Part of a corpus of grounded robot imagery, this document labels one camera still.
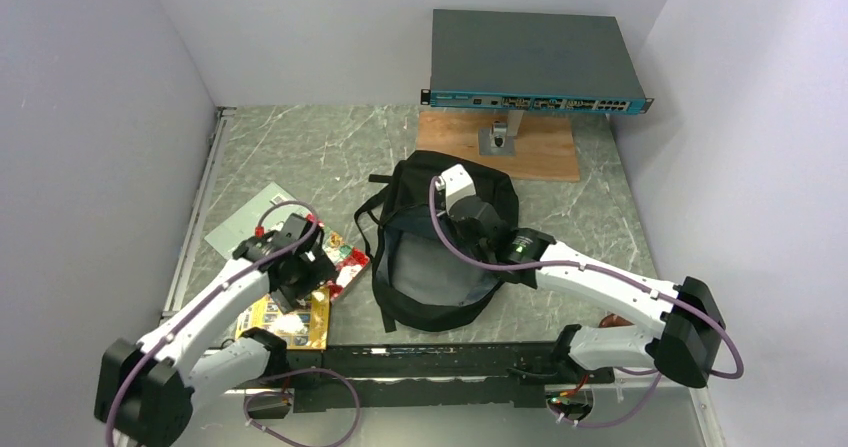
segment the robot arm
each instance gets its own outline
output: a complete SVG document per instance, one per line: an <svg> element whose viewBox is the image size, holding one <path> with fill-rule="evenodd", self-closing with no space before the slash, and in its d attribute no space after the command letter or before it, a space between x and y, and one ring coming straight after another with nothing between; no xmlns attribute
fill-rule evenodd
<svg viewBox="0 0 848 447"><path fill-rule="evenodd" d="M95 417L107 422L109 409L129 372L154 353L132 380L118 406L115 428L147 447L171 445L192 412L233 387L270 373L286 372L286 342L250 329L235 343L203 357L212 341L239 314L265 295L283 312L313 290L335 280L336 269L321 246L323 232L298 215L282 229L242 242L219 275L194 300L136 344L117 340L104 353ZM306 236L293 252L256 270L255 263ZM240 272L238 280L227 283Z"/></svg>
<svg viewBox="0 0 848 447"><path fill-rule="evenodd" d="M443 172L435 190L444 197L457 237L486 262L471 263L495 271L507 282L582 297L634 324L614 329L567 326L554 355L569 367L578 371L654 367L688 387L706 386L721 339L691 311L706 314L724 328L706 284L691 277L676 285L636 275L581 254L542 232L512 230L490 204L476 196L474 183L461 165ZM459 251L454 254L464 257Z"/></svg>

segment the gray marble surface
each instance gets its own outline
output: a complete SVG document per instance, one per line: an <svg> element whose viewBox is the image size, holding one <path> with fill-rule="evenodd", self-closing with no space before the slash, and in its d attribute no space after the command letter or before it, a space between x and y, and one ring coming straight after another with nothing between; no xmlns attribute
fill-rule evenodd
<svg viewBox="0 0 848 447"><path fill-rule="evenodd" d="M362 247L353 212L379 190L369 174L390 174L415 149L418 106L268 106L236 111L203 235L269 182L311 203L331 228ZM515 180L520 224L583 253L655 276L630 188L604 116L571 116L581 181ZM365 235L375 226L365 219ZM225 260L206 242L197 253L184 302ZM331 311L329 343L446 343L553 340L564 325L596 325L600 308L575 297L506 285L471 325L442 333L398 325L383 331L366 271Z"/></svg>

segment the purple cable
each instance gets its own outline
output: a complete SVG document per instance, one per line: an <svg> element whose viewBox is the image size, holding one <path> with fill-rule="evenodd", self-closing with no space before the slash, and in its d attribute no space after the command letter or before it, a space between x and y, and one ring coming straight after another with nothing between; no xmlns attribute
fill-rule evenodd
<svg viewBox="0 0 848 447"><path fill-rule="evenodd" d="M657 375L656 377L654 377L654 380L651 382L650 387L648 387L648 391L645 392L645 395L642 396L642 399L639 400L639 403L637 403L632 409L630 409L630 412L622 415L621 417L615 420L610 420L609 422L600 422L597 424L586 424L583 422L577 422L569 419L568 417L563 417L562 420L577 427L578 429L606 429L607 427L615 427L617 425L621 425L627 422L628 420L632 419L633 416L639 413L639 411L642 410L642 407L644 407L645 404L647 404L648 401L651 400L651 397L654 396L654 392L657 391L657 386L660 385L660 379L662 379L662 375ZM554 411L550 406L548 406L548 410L550 410L551 413L554 414L557 419L559 419L558 412Z"/></svg>
<svg viewBox="0 0 848 447"><path fill-rule="evenodd" d="M436 180L438 177L433 177L430 181L430 222L433 224L433 229L436 231L436 235L439 236L439 240L442 241L442 244L451 251L454 255L459 257L461 260L478 267L484 270L490 270L495 272L511 272L516 270L528 270L528 269L541 269L543 267L580 267L580 263L573 260L548 260L543 262L527 262L524 264L516 264L516 265L495 265L495 264L486 264L480 262L478 260L467 257L465 254L459 251L453 244L450 243L450 240L445 236L445 233L442 232L442 228L439 225L439 216L436 213ZM651 293L651 288L645 285L642 285L636 280L631 279L630 277L616 272L614 270L607 269L605 267L601 267L600 265L594 264L586 264L584 267L586 270L592 270L604 275L608 275L610 277L616 278L628 285L636 287L646 294ZM681 309L689 312L690 314L698 317L703 320L707 325L710 326L711 329L718 333L721 340L727 345L727 348L730 350L730 355L733 356L733 361L736 363L736 372L721 372L717 370L710 370L710 374L723 379L738 379L742 377L742 374L745 372L745 366L742 363L742 356L739 354L739 349L736 348L736 344L733 343L733 340L730 339L730 336L727 335L727 332L718 324L715 320L712 319L709 315L701 312L696 309L694 306L683 302L682 300L678 300L674 297L671 297L668 294L664 294L662 292L659 293L659 299L662 299L670 304L673 304L676 307L680 307Z"/></svg>
<svg viewBox="0 0 848 447"><path fill-rule="evenodd" d="M625 374L630 374L630 375L651 375L651 374L657 373L657 369L630 370L630 369L625 369L624 367L616 367L615 370L618 370L618 371L624 372Z"/></svg>
<svg viewBox="0 0 848 447"><path fill-rule="evenodd" d="M271 254L267 257L263 257L263 258L257 260L253 264L251 264L251 265L245 267L244 269L240 270L235 275L233 275L232 277L230 277L229 279L225 280L223 283L221 283L220 285L215 287L212 290L212 292L209 293L209 295L207 295L203 300L198 302L197 305L195 305L194 308L191 309L185 315L185 317L183 317L179 322L177 322L176 325L174 325L174 328L171 329L165 337L159 339L159 341L150 349L150 351L148 351L146 354L144 354L144 356L141 358L141 360L138 361L138 363L135 365L135 367L133 367L132 370L130 370L130 373L127 375L126 379L124 379L124 382L118 388L118 392L115 394L115 399L112 401L112 405L109 407L109 415L106 417L106 445L108 447L115 447L115 441L113 439L113 432L115 431L115 420L118 417L118 406L120 406L121 402L123 402L124 397L126 397L127 391L130 388L130 385L135 380L135 378L138 377L139 372L141 372L141 369L144 368L145 364L147 364L147 362L149 362L150 359L152 359L157 353L159 353L160 350L162 350L165 347L165 345L168 344L166 337L171 336L171 335L176 336L177 333L179 333L181 330L183 330L183 328L189 322L191 322L191 320L194 319L197 316L197 314L199 314L207 305L209 305L210 302L215 300L215 297L217 297L221 292L224 291L224 284L230 285L230 284L233 284L235 282L238 282L242 277L253 272L254 270L258 269L259 267L267 264L268 262L272 262L272 261L288 254L289 252L293 251L294 249L300 247L301 244L306 242L306 239L308 239L309 237L312 236L313 233L315 233L315 229L318 228L318 222L317 222L318 216L315 215L315 209L311 205L307 204L306 202L301 202L299 200L287 200L285 202L281 202L277 205L274 205L273 207L271 207L270 209L265 211L264 214L262 214L260 222L264 221L265 218L268 216L268 214L270 214L274 210L276 210L280 207L286 206L286 205L299 205L301 207L305 207L307 210L309 210L309 212L312 213L312 215L315 216L316 222L311 222L310 223L311 225L309 226L309 230L306 231L306 234L304 234L304 236L301 237L300 239L294 241L291 245L288 245L288 246L278 250L277 252L274 252L273 254Z"/></svg>
<svg viewBox="0 0 848 447"><path fill-rule="evenodd" d="M313 367L311 369L293 370L291 372L286 372L285 374L271 375L271 376L268 376L268 377L263 377L263 378L258 379L258 380L260 382L269 382L269 381L272 381L272 380L285 379L286 377L293 377L295 375L313 374L313 373L326 374L326 375L329 375L329 376L332 376L332 377L335 377L335 378L341 380L342 383L345 385L345 387L347 387L347 390L349 390L351 395L353 396L353 403L354 403L355 408L356 408L356 413L355 413L355 416L353 418L353 424L350 426L350 429L348 429L347 433L345 435L343 435L341 439L333 442L332 444L327 444L327 445L323 446L323 447L338 447L338 446L342 445L343 443L347 442L347 439L349 439L350 436L353 435L353 432L356 430L356 426L359 425L359 419L360 419L360 417L362 417L362 405L359 402L359 394L356 393L356 389L353 388L353 384L351 384L349 380L344 378L342 375L340 375L336 372L333 372L332 370L321 369L321 368L317 368L317 367ZM257 398L270 397L272 395L273 396L279 396L279 393L274 392L274 391L259 392L258 394L253 394L250 397L248 397L247 399L245 399L245 401L244 401L244 418L247 419L247 423L249 425L253 426L253 427L256 427L257 429L261 430L262 432L265 432L266 434L270 435L271 437L274 437L275 439L283 441L283 442L285 442L289 445L292 445L294 447L312 447L312 446L309 446L309 445L306 445L306 444L301 444L300 442L291 440L288 437L285 437L284 435L280 434L276 430L269 429L268 427L266 427L266 426L260 424L259 422L250 418L250 414L248 413L248 407L250 407L250 403L253 402L254 400L256 400Z"/></svg>

